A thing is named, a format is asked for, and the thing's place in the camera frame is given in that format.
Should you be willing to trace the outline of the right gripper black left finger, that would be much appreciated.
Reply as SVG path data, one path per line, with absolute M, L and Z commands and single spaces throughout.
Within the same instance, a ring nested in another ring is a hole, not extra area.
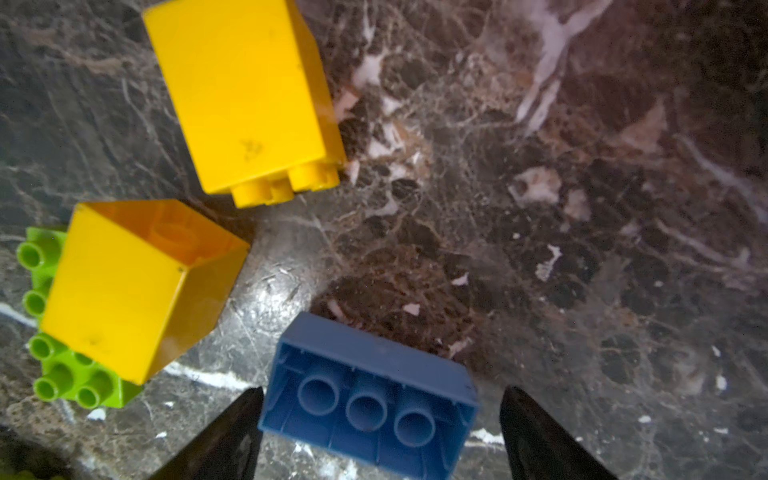
M 262 431 L 261 387 L 245 390 L 150 479 L 233 479 L 255 476 Z

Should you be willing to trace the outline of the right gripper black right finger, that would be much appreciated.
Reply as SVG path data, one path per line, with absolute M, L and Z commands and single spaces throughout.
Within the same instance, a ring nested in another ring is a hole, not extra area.
M 514 480 L 617 479 L 517 386 L 505 389 L 499 421 Z

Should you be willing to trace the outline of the green lego mid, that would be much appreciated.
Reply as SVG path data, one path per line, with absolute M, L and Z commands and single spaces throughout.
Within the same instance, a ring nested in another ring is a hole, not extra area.
M 29 227 L 16 249 L 18 263 L 30 275 L 31 288 L 22 304 L 34 317 L 37 333 L 27 343 L 29 353 L 41 365 L 34 381 L 35 395 L 44 402 L 64 399 L 81 408 L 122 409 L 144 388 L 121 379 L 114 371 L 78 353 L 42 331 L 45 313 L 67 232 L 61 227 Z

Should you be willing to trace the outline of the yellow lego small left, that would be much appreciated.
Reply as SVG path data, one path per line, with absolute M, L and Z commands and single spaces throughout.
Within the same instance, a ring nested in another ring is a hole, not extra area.
M 215 328 L 248 250 L 178 200 L 79 203 L 41 329 L 142 385 Z

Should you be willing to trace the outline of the blue lego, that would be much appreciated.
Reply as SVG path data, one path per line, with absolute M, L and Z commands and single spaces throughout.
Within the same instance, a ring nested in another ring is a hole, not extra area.
M 259 427 L 403 477 L 449 479 L 478 410 L 464 366 L 303 312 L 277 344 Z

